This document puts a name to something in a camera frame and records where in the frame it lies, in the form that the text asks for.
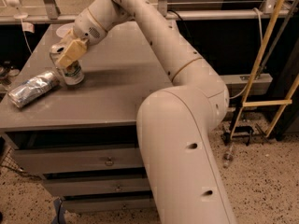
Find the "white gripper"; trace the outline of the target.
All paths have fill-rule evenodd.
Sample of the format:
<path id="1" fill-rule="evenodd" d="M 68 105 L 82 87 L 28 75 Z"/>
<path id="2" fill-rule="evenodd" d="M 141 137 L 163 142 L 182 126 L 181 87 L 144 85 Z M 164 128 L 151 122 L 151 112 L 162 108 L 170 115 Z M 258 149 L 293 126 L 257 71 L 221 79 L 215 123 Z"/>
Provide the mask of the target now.
<path id="1" fill-rule="evenodd" d="M 61 68 L 70 66 L 87 52 L 88 41 L 90 45 L 98 44 L 114 26 L 130 19 L 131 16 L 113 0 L 94 0 L 76 17 L 73 29 L 61 39 L 59 45 L 63 50 L 55 63 Z"/>

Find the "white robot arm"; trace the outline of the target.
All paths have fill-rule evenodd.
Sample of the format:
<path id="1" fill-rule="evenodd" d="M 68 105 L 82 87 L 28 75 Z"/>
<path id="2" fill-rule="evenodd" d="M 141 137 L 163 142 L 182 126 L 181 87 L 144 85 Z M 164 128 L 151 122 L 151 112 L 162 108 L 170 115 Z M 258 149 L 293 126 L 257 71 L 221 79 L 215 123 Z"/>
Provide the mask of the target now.
<path id="1" fill-rule="evenodd" d="M 149 0 L 95 0 L 63 38 L 66 68 L 117 24 L 135 20 L 171 80 L 136 118 L 138 144 L 162 224 L 237 224 L 208 140 L 229 92 L 221 77 Z"/>

